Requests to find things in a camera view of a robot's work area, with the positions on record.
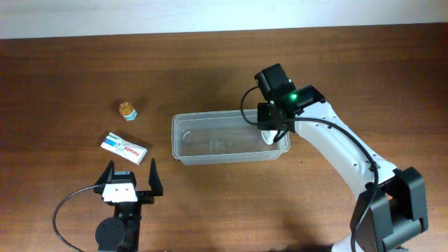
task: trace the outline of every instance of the storage box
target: storage box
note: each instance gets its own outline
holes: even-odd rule
[[[257,110],[244,111],[257,121]],[[240,111],[175,115],[171,127],[173,156],[184,165],[275,160],[289,151],[289,134],[267,145],[261,131],[244,121]]]

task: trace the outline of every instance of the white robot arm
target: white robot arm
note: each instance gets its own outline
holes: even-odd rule
[[[350,223],[354,235],[336,243],[332,252],[392,251],[428,229],[424,180],[415,168],[401,171],[374,152],[340,120],[319,91],[312,86],[297,90],[280,64],[263,69],[255,80],[258,86],[241,101],[246,122],[277,132],[271,138],[274,143],[287,131],[308,140],[358,200]],[[258,104],[257,122],[251,122],[244,115],[243,102],[256,88],[267,102]]]

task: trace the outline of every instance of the brown wooden surface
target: brown wooden surface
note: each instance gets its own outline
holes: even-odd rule
[[[172,156],[178,113],[238,109],[253,75],[280,62],[315,85],[341,119],[399,168],[426,180],[429,230],[413,251],[448,247],[448,25],[417,24],[0,41],[0,250],[67,251],[51,216],[110,159],[148,188],[154,157],[164,197],[142,209],[140,251],[268,251],[331,244],[355,199],[305,140],[272,162],[183,166]],[[138,116],[125,122],[121,101]],[[247,108],[262,101],[251,94]],[[149,148],[136,166],[99,147],[115,132]],[[57,223],[96,251],[113,208],[85,192]]]

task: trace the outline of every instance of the white wall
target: white wall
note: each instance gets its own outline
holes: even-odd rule
[[[448,22],[448,0],[0,0],[5,38]]]

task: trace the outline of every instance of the green light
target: green light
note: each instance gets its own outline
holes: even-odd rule
[[[297,97],[299,97],[297,94],[292,94],[292,95],[289,96],[291,101],[295,101],[297,99]]]

